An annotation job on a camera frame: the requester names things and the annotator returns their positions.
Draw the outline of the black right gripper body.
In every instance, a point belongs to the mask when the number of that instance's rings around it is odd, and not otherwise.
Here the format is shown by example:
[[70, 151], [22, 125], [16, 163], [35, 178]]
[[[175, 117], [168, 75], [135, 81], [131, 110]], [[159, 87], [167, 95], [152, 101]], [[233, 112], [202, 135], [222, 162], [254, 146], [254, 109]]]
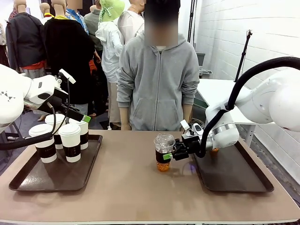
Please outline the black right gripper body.
[[183, 142], [183, 152], [187, 154], [200, 154], [201, 141], [199, 135], [188, 136], [183, 134], [181, 136]]

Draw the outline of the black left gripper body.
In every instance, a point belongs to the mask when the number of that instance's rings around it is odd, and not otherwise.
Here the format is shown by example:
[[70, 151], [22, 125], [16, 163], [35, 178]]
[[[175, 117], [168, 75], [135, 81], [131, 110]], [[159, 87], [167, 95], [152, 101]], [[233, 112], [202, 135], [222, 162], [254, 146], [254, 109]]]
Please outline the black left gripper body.
[[44, 113], [52, 114], [52, 108], [56, 113], [65, 115], [68, 107], [68, 95], [51, 96], [38, 109]]

